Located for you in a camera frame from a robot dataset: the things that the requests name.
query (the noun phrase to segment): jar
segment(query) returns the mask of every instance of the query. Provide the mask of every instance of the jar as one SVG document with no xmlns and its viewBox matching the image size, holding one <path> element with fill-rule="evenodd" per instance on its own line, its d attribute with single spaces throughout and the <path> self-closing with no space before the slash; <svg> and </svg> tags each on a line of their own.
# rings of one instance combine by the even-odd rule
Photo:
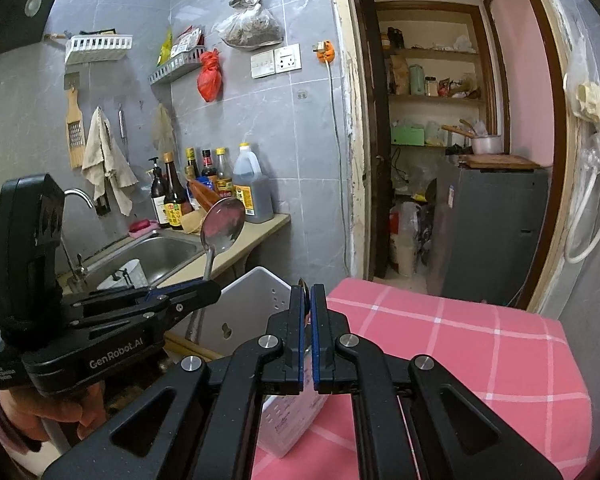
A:
<svg viewBox="0 0 600 480">
<path fill-rule="evenodd" d="M 427 95 L 429 97 L 438 97 L 438 82 L 435 77 L 428 76 L 424 78 Z"/>
<path fill-rule="evenodd" d="M 383 50 L 391 50 L 391 40 L 389 40 L 388 34 L 380 34 L 380 40 L 382 41 Z"/>
<path fill-rule="evenodd" d="M 409 83 L 411 95 L 424 95 L 424 70 L 421 65 L 409 66 Z"/>
</svg>

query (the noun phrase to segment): red plastic bag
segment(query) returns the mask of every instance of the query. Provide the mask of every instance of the red plastic bag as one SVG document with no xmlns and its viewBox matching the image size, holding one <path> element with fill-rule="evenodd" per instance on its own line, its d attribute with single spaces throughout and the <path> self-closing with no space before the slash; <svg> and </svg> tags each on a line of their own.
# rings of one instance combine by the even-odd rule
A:
<svg viewBox="0 0 600 480">
<path fill-rule="evenodd" d="M 203 52 L 200 56 L 202 72 L 198 76 L 198 91 L 207 103 L 218 97 L 222 86 L 219 54 L 215 48 L 212 52 Z"/>
</svg>

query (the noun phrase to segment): pot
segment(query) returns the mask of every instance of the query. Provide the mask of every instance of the pot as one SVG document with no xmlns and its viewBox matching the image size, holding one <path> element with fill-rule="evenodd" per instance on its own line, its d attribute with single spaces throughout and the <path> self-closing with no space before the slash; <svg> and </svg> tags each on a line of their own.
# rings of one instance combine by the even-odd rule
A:
<svg viewBox="0 0 600 480">
<path fill-rule="evenodd" d="M 477 137 L 476 135 L 466 130 L 463 130 L 462 128 L 458 128 L 457 126 L 449 126 L 448 124 L 443 124 L 440 127 L 448 132 L 460 134 L 471 139 L 471 147 L 474 149 L 475 155 L 484 155 L 487 153 L 491 155 L 497 155 L 503 153 L 504 151 L 502 149 L 502 136 L 500 135 Z"/>
<path fill-rule="evenodd" d="M 476 155 L 483 155 L 485 153 L 496 155 L 502 153 L 502 136 L 474 137 L 471 139 L 471 147 L 474 149 Z"/>
</svg>

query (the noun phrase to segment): wooden door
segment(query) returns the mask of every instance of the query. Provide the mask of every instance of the wooden door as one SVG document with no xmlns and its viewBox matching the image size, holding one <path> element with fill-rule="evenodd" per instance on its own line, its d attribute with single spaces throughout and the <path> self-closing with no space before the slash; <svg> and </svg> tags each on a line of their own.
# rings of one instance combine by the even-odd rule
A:
<svg viewBox="0 0 600 480">
<path fill-rule="evenodd" d="M 392 204 L 391 125 L 384 53 L 375 0 L 359 0 L 358 17 L 364 31 L 362 47 L 369 116 L 371 211 L 369 215 L 369 276 L 384 278 L 389 261 L 389 209 Z"/>
</svg>

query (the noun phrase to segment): pink wall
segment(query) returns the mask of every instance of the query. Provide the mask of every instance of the pink wall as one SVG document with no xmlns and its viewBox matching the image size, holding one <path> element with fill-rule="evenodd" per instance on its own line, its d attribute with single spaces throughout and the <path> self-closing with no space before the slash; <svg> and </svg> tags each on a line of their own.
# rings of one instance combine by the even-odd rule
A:
<svg viewBox="0 0 600 480">
<path fill-rule="evenodd" d="M 529 0 L 493 0 L 509 86 L 510 146 L 542 165 L 554 161 L 554 100 L 549 65 Z"/>
</svg>

